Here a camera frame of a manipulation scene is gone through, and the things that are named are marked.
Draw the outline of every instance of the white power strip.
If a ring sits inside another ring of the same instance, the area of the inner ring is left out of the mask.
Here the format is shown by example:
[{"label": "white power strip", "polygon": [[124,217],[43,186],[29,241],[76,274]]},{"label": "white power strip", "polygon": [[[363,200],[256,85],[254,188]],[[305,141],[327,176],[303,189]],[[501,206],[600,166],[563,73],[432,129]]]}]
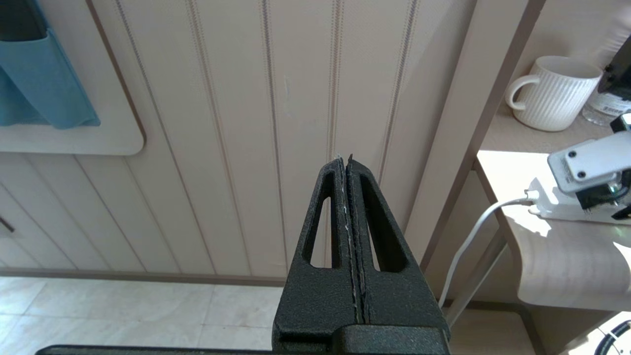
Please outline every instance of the white power strip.
[{"label": "white power strip", "polygon": [[529,190],[539,191],[537,204],[533,205],[529,212],[541,218],[631,225],[631,220],[611,218],[611,215],[623,208],[622,206],[605,204],[589,211],[583,210],[575,196],[568,196],[558,189],[551,174],[537,177],[530,184]]}]

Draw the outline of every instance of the mug handle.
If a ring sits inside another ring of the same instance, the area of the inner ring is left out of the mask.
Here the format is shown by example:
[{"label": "mug handle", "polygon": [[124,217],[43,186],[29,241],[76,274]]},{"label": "mug handle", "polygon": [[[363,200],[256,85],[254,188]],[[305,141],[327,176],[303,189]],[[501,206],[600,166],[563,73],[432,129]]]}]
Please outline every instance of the mug handle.
[{"label": "mug handle", "polygon": [[523,102],[515,102],[513,101],[513,96],[519,88],[526,84],[538,84],[541,79],[538,75],[526,75],[518,78],[513,81],[512,84],[506,89],[506,95],[504,99],[506,100],[506,104],[513,110],[523,111],[526,109],[526,105]]}]

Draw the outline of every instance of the wooden table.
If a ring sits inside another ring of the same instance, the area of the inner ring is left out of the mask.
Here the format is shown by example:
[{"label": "wooden table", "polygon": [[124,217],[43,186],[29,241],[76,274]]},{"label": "wooden table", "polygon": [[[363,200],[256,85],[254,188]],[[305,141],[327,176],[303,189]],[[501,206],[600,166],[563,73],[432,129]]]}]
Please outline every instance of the wooden table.
[{"label": "wooden table", "polygon": [[[563,132],[536,131],[500,112],[475,170],[492,203],[520,197],[535,177],[552,178],[548,152],[609,134],[582,118]],[[520,270],[517,295],[525,303],[631,310],[631,226],[540,219],[526,206],[503,207],[495,215],[500,229],[450,307],[448,322],[473,297],[506,243]]]}]

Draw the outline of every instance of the bottle label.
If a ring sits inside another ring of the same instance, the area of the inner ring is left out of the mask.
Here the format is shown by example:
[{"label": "bottle label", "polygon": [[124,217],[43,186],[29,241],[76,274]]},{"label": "bottle label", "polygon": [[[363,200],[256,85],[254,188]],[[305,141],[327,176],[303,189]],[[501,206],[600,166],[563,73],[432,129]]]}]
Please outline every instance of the bottle label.
[{"label": "bottle label", "polygon": [[631,101],[610,93],[598,93],[597,90],[594,90],[587,103],[594,110],[609,116],[619,116],[631,109]]}]

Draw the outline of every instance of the blue fabric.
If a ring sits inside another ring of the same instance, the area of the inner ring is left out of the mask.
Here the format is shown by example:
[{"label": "blue fabric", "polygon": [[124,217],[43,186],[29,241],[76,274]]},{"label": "blue fabric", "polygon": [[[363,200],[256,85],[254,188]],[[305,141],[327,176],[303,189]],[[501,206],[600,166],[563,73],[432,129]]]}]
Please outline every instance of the blue fabric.
[{"label": "blue fabric", "polygon": [[101,124],[51,29],[44,39],[0,41],[0,126],[18,123]]}]

